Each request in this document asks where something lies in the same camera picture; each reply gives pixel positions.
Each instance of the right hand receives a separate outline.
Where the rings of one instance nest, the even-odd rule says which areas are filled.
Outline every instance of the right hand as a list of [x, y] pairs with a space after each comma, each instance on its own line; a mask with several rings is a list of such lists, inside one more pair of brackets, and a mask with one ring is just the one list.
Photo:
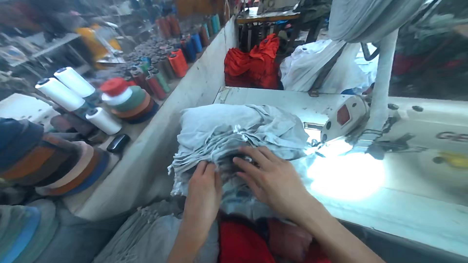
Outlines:
[[260, 167], [235, 157], [234, 163], [244, 172], [238, 172], [260, 202], [267, 203], [280, 214], [296, 223], [302, 223], [306, 212], [323, 206], [307, 192], [294, 166], [277, 157], [267, 147], [239, 148], [254, 159]]

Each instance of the gray fabric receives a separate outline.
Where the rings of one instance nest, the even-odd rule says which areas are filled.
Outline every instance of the gray fabric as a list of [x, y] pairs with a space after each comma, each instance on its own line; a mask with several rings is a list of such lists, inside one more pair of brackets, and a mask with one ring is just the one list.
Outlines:
[[97, 222], [73, 216], [63, 203], [56, 203], [59, 227], [34, 263], [90, 263], [109, 242], [128, 215]]
[[[182, 221], [181, 212], [175, 201], [161, 201], [139, 209], [120, 227], [94, 263], [166, 262]], [[194, 262], [216, 263], [218, 253], [215, 223]]]
[[[308, 135], [301, 120], [272, 106], [213, 104], [182, 111], [179, 151], [168, 167], [174, 170], [172, 195], [187, 195], [193, 169], [202, 160], [224, 166], [242, 145], [267, 146], [274, 154], [296, 160], [305, 155]], [[223, 189], [235, 176], [223, 170]], [[232, 181], [241, 187], [243, 181]]]
[[34, 206], [39, 209], [41, 212], [41, 221], [31, 241], [15, 259], [14, 263], [34, 262], [47, 245], [49, 245], [59, 226], [59, 222], [55, 217], [55, 205], [52, 201], [40, 199], [28, 204], [28, 206]]
[[425, 0], [333, 0], [331, 39], [349, 43], [380, 41], [400, 28]]

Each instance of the red thread spool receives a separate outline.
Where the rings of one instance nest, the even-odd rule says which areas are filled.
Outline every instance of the red thread spool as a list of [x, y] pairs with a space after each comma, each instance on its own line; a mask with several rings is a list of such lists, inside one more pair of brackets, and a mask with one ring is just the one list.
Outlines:
[[146, 82], [146, 76], [141, 69], [133, 67], [130, 73], [132, 73], [133, 80], [137, 83], [137, 86], [140, 86], [140, 88], [146, 90], [150, 94], [152, 93], [148, 83]]
[[171, 32], [170, 32], [170, 25], [168, 21], [164, 18], [161, 17], [156, 20], [156, 23], [159, 26], [159, 30], [162, 33], [162, 35], [167, 39], [171, 37]]
[[206, 28], [204, 26], [200, 27], [200, 38], [202, 41], [202, 45], [204, 47], [208, 46], [210, 44], [210, 40], [208, 38], [208, 33], [206, 32]]
[[156, 76], [148, 76], [146, 78], [146, 81], [151, 90], [153, 91], [154, 95], [156, 95], [158, 99], [164, 100], [166, 98], [166, 93], [164, 92], [164, 89], [162, 89], [161, 85], [159, 85]]
[[171, 63], [171, 66], [174, 69], [175, 74], [179, 78], [182, 78], [187, 73], [187, 70], [186, 70], [186, 68], [184, 66], [184, 60], [182, 60], [182, 58], [183, 58], [183, 55], [181, 57], [181, 56], [177, 55], [177, 53], [176, 54], [171, 54], [169, 56], [169, 62]]
[[172, 36], [179, 37], [180, 36], [180, 26], [179, 21], [177, 20], [174, 14], [170, 14], [167, 16], [167, 20], [171, 26]]
[[123, 78], [112, 78], [101, 85], [101, 91], [111, 97], [122, 94], [129, 87]]

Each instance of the blue thread spool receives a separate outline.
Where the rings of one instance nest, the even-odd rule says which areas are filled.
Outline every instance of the blue thread spool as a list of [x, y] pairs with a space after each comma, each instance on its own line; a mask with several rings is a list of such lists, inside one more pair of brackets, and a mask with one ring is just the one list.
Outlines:
[[216, 23], [216, 16], [211, 17], [211, 24], [213, 26], [213, 33], [217, 34], [219, 29], [218, 29], [218, 24]]
[[195, 51], [197, 53], [200, 53], [201, 51], [203, 51], [202, 42], [200, 40], [200, 35], [194, 32], [194, 34], [191, 34], [191, 37], [192, 37], [193, 46], [195, 47]]
[[193, 46], [193, 41], [191, 38], [187, 38], [185, 41], [185, 51], [189, 62], [193, 63], [197, 59], [197, 54], [195, 53], [195, 47]]
[[215, 17], [215, 20], [216, 20], [216, 27], [218, 28], [218, 31], [220, 31], [221, 30], [221, 23], [219, 22], [219, 15], [216, 14], [216, 15], [214, 15], [214, 17]]
[[204, 23], [203, 27], [206, 29], [206, 35], [208, 36], [208, 39], [210, 39], [210, 32], [208, 31], [208, 25]]

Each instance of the gray cloth bundle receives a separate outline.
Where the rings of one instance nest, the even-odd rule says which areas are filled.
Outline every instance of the gray cloth bundle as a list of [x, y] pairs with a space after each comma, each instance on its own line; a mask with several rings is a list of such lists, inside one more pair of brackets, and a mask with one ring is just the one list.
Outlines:
[[234, 176], [232, 165], [240, 146], [267, 146], [285, 160], [306, 156], [308, 135], [301, 120], [268, 105], [213, 104], [186, 109], [182, 111], [181, 125], [179, 151], [168, 167], [175, 173], [172, 195], [187, 195], [193, 170], [202, 160], [230, 167], [221, 169], [225, 192], [241, 187], [244, 182]]
[[[139, 209], [120, 227], [94, 263], [166, 262], [179, 231], [181, 213], [174, 200]], [[215, 222], [194, 262], [216, 263], [218, 235]]]
[[332, 40], [370, 43], [400, 28], [425, 0], [333, 0], [329, 35]]

